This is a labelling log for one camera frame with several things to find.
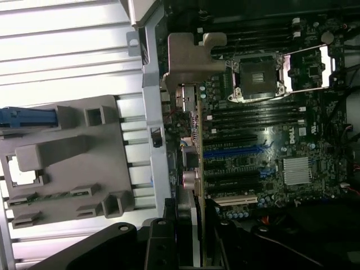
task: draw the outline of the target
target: metal bracket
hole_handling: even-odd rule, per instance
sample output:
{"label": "metal bracket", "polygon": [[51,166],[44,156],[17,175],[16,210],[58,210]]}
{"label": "metal bracket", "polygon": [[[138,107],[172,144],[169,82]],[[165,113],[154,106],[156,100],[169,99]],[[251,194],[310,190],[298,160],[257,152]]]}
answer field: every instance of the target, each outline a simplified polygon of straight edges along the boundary
{"label": "metal bracket", "polygon": [[138,31],[127,32],[126,41],[128,43],[129,56],[140,56],[141,49],[140,49],[139,32]]}
{"label": "metal bracket", "polygon": [[169,92],[175,92],[178,84],[200,83],[209,76],[226,70],[225,60],[215,60],[211,50],[215,46],[225,46],[224,33],[207,33],[204,45],[194,45],[192,33],[172,33],[168,37],[169,72],[163,77]]}

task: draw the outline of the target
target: heatsink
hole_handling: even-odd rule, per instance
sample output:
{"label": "heatsink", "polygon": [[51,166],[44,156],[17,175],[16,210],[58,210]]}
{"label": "heatsink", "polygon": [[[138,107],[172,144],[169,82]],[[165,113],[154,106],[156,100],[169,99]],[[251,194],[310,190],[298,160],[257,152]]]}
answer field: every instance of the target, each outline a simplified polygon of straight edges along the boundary
{"label": "heatsink", "polygon": [[311,183],[311,161],[308,157],[283,160],[284,183],[288,186]]}

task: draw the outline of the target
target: gray plastic shroud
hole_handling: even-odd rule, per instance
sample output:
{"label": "gray plastic shroud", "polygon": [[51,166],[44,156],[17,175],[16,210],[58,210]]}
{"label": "gray plastic shroud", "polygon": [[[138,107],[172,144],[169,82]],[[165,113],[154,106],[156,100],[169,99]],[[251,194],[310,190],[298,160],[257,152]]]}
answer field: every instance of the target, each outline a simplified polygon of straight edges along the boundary
{"label": "gray plastic shroud", "polygon": [[[56,109],[56,128],[0,140],[0,160],[14,212],[14,228],[91,218],[120,217],[134,198],[114,96],[37,107]],[[33,184],[17,185],[8,161],[16,155]]]}

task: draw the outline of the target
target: capacitor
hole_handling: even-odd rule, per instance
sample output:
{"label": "capacitor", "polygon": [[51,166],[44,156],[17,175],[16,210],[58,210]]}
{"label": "capacitor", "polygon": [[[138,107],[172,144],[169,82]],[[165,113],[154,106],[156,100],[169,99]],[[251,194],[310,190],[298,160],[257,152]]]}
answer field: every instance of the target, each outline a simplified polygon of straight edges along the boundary
{"label": "capacitor", "polygon": [[310,150],[314,150],[316,145],[315,145],[315,143],[308,143],[308,147]]}

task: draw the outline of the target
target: blue pcie slot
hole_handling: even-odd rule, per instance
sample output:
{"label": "blue pcie slot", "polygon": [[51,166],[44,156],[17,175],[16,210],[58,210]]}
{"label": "blue pcie slot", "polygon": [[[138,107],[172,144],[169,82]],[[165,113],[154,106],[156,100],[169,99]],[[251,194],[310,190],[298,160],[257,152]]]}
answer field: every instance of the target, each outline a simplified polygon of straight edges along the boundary
{"label": "blue pcie slot", "polygon": [[234,148],[234,149],[211,150],[211,151],[205,151],[203,157],[204,159],[211,159],[211,158],[225,158],[228,156],[261,154],[265,152],[266,149],[269,149],[271,146],[272,143],[270,145],[254,145],[254,146]]}
{"label": "blue pcie slot", "polygon": [[260,178],[267,178],[271,174],[275,173],[275,168],[266,168],[260,170]]}

